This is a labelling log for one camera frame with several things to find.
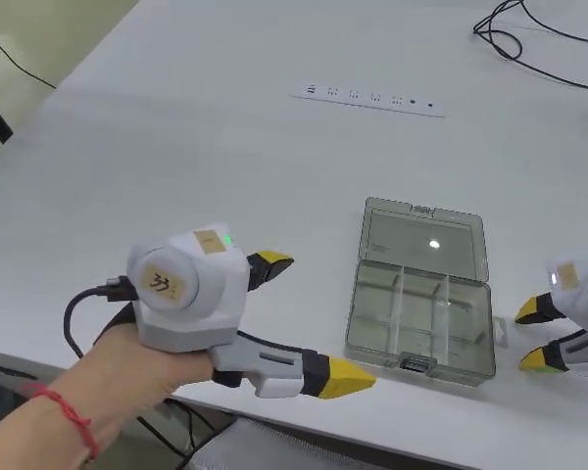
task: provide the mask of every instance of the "white power strip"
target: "white power strip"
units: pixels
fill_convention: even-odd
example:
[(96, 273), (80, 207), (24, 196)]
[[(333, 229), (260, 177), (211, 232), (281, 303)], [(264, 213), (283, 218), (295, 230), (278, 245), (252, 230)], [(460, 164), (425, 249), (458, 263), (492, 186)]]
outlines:
[(308, 82), (297, 88), (290, 96), (305, 100), (326, 101), (342, 105), (361, 106), (376, 110), (411, 113), (442, 118), (442, 106), (433, 101), (401, 93), (378, 93), (354, 87), (326, 86)]

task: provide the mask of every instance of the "plastic box lid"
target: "plastic box lid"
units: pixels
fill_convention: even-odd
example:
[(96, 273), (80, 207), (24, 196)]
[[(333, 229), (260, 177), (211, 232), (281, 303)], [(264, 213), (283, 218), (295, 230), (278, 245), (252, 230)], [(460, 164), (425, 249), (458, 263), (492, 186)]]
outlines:
[(362, 230), (360, 259), (488, 281), (479, 215), (368, 198)]

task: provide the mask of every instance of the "yellow finger tip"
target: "yellow finger tip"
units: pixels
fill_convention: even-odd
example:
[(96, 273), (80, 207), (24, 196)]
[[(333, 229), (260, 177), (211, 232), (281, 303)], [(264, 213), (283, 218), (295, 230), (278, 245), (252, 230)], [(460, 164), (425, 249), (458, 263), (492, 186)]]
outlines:
[(520, 360), (520, 370), (536, 370), (542, 367), (546, 367), (545, 355), (542, 352), (542, 348), (537, 348), (525, 355)]
[(536, 298), (532, 297), (527, 302), (525, 302), (524, 305), (520, 308), (520, 310), (516, 314), (516, 317), (514, 318), (514, 321), (518, 321), (524, 316), (531, 315), (532, 313), (535, 313), (537, 310), (538, 304), (536, 302)]
[(337, 357), (329, 358), (330, 377), (318, 396), (321, 399), (337, 399), (355, 392), (369, 389), (376, 377), (362, 367)]
[(257, 254), (260, 257), (262, 257), (263, 259), (265, 259), (267, 262), (269, 262), (270, 264), (273, 264), (278, 261), (283, 261), (285, 259), (292, 259), (293, 260), (293, 258), (289, 255), (285, 255), (285, 254), (279, 253), (279, 252), (272, 252), (270, 250), (264, 250), (262, 252), (257, 252)]

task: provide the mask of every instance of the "label sticker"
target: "label sticker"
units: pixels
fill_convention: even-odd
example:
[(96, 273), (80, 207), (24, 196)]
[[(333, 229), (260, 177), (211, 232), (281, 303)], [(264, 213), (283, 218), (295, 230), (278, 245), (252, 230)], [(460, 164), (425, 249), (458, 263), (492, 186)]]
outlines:
[(141, 287), (173, 304), (178, 304), (185, 292), (185, 282), (181, 277), (165, 272), (155, 264), (146, 264)]
[(226, 247), (222, 243), (218, 233), (216, 233), (216, 230), (202, 230), (194, 232), (194, 235), (196, 235), (196, 240), (198, 240), (205, 255), (226, 251)]
[(579, 287), (579, 278), (572, 262), (558, 266), (558, 277), (565, 291)]

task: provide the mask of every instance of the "black wire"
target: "black wire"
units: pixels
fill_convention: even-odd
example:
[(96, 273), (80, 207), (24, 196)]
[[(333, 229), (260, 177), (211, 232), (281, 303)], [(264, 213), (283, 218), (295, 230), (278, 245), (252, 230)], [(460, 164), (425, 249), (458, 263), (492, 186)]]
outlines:
[(187, 430), (189, 431), (189, 443), (193, 448), (196, 448), (196, 441), (194, 441), (194, 415), (187, 413)]
[(11, 57), (9, 55), (9, 53), (4, 49), (4, 47), (2, 47), (0, 45), (0, 50), (2, 51), (2, 53), (7, 56), (7, 59), (9, 59), (11, 61), (11, 64), (13, 64), (14, 66), (16, 66), (20, 71), (24, 72), (26, 75), (28, 75), (31, 78), (34, 78), (35, 80), (43, 83), (46, 86), (49, 86), (52, 89), (57, 89), (57, 87), (55, 85), (53, 85), (52, 83), (47, 82), (46, 80), (44, 80), (43, 78), (35, 75), (34, 73), (30, 73), (28, 70), (24, 69), (22, 66), (20, 66), (20, 64), (18, 64), (15, 59), (13, 57)]
[(174, 467), (174, 470), (184, 470), (185, 467), (189, 464), (190, 460), (194, 457), (194, 455), (196, 455), (196, 452), (198, 452), (201, 448), (206, 446), (208, 443), (210, 443), (213, 439), (215, 439), (217, 436), (222, 434), (228, 428), (230, 428), (236, 420), (237, 420), (236, 416), (231, 416), (231, 420), (226, 424), (226, 426), (224, 426), (222, 429), (218, 430), (216, 433), (213, 433), (209, 438), (203, 440), (191, 452), (189, 452), (187, 455), (185, 455), (183, 457), (183, 459), (178, 463), (178, 465), (176, 465), (176, 467)]
[(205, 423), (205, 425), (212, 431), (212, 433), (214, 433), (216, 431), (216, 427), (212, 423), (210, 423), (207, 420), (207, 418), (205, 418), (205, 416), (203, 416), (201, 413), (196, 411), (195, 408), (192, 408), (188, 404), (185, 404), (182, 401), (179, 401), (178, 399), (166, 399), (165, 402), (167, 404), (172, 404), (172, 405), (176, 406), (178, 409), (181, 409), (182, 411), (184, 411), (187, 414), (190, 414), (190, 415), (195, 414), (198, 417), (198, 419), (200, 419), (203, 423)]
[[(525, 14), (536, 24), (538, 24), (539, 26), (544, 27), (545, 29), (558, 34), (560, 36), (563, 37), (567, 37), (569, 39), (574, 39), (576, 41), (581, 41), (581, 42), (585, 42), (588, 43), (588, 38), (586, 37), (581, 37), (581, 36), (575, 36), (574, 34), (570, 34), (567, 32), (563, 32), (560, 31), (559, 29), (555, 29), (554, 27), (548, 26), (544, 23), (542, 23), (540, 20), (538, 20), (536, 17), (534, 17), (529, 10), (527, 9), (526, 5), (525, 5), (525, 1), (526, 0), (505, 0), (504, 2), (500, 3), (499, 5), (497, 5), (497, 7), (492, 11), (492, 13), (490, 15), (488, 15), (487, 17), (485, 17), (483, 20), (479, 21), (472, 29), (472, 33), (475, 34), (476, 36), (480, 37), (481, 39), (483, 39), (484, 41), (486, 41), (488, 44), (490, 44), (494, 50), (504, 59), (514, 62), (515, 64), (518, 64), (522, 67), (525, 67), (526, 69), (529, 69), (531, 71), (535, 71), (536, 73), (540, 73), (541, 75), (545, 75), (548, 76), (549, 78), (552, 78), (553, 80), (559, 81), (561, 83), (565, 83), (567, 85), (571, 85), (571, 86), (575, 86), (577, 88), (583, 88), (585, 90), (588, 90), (588, 85), (585, 83), (580, 83), (577, 81), (572, 81), (569, 80), (567, 78), (563, 78), (561, 76), (557, 76), (554, 75), (550, 72), (547, 72), (545, 70), (541, 70), (541, 69), (537, 69), (536, 67), (531, 66), (530, 64), (523, 62), (520, 60), (520, 56), (522, 56), (523, 53), (523, 48), (522, 48), (522, 43), (520, 42), (520, 40), (514, 36), (513, 34), (511, 34), (510, 32), (507, 31), (503, 31), (500, 29), (496, 29), (493, 28), (493, 22), (494, 20), (501, 15), (502, 13), (506, 12), (507, 10), (509, 10), (510, 8), (516, 7), (518, 5), (520, 5), (520, 7), (524, 10)], [(511, 54), (508, 51), (506, 51), (502, 46), (500, 46), (499, 44), (497, 44), (497, 42), (495, 41), (495, 36), (496, 35), (500, 35), (500, 36), (506, 36), (509, 39), (511, 39), (517, 48), (517, 52), (515, 54)]]
[(104, 291), (98, 287), (82, 291), (70, 301), (68, 306), (66, 306), (66, 311), (63, 315), (63, 336), (66, 339), (68, 346), (72, 348), (72, 351), (74, 351), (78, 358), (82, 358), (84, 354), (82, 353), (82, 349), (76, 344), (74, 336), (72, 336), (72, 315), (74, 314), (74, 308), (80, 302), (84, 301), (88, 297), (93, 296), (104, 296)]
[[(66, 311), (63, 316), (63, 336), (66, 339), (66, 342), (72, 348), (72, 351), (78, 356), (78, 358), (82, 358), (84, 356), (82, 349), (76, 344), (74, 337), (72, 336), (72, 315), (74, 313), (74, 308), (82, 301), (89, 297), (93, 296), (105, 296), (106, 292), (103, 288), (95, 287), (92, 289), (87, 289), (86, 291), (82, 291), (80, 294), (76, 295), (66, 307)], [(174, 452), (179, 457), (185, 457), (185, 452), (176, 448), (176, 446), (168, 441), (159, 431), (157, 431), (152, 424), (146, 421), (141, 416), (137, 417), (137, 422), (141, 424), (144, 428), (146, 428), (150, 433), (157, 438), (159, 442), (161, 442), (164, 446), (169, 448), (172, 452)]]
[(185, 457), (185, 452), (183, 452), (182, 450), (179, 450), (178, 448), (176, 448), (176, 446), (171, 443), (170, 441), (168, 441), (163, 434), (161, 434), (159, 431), (157, 431), (152, 424), (150, 424), (148, 421), (146, 421), (144, 418), (142, 418), (141, 416), (137, 417), (137, 421), (139, 422), (139, 424), (141, 424), (144, 428), (146, 428), (148, 431), (150, 431), (150, 433), (155, 436), (155, 438), (157, 438), (157, 440), (163, 444), (164, 446), (166, 446), (167, 448), (169, 448), (172, 452), (174, 452), (176, 455), (178, 455), (179, 457)]

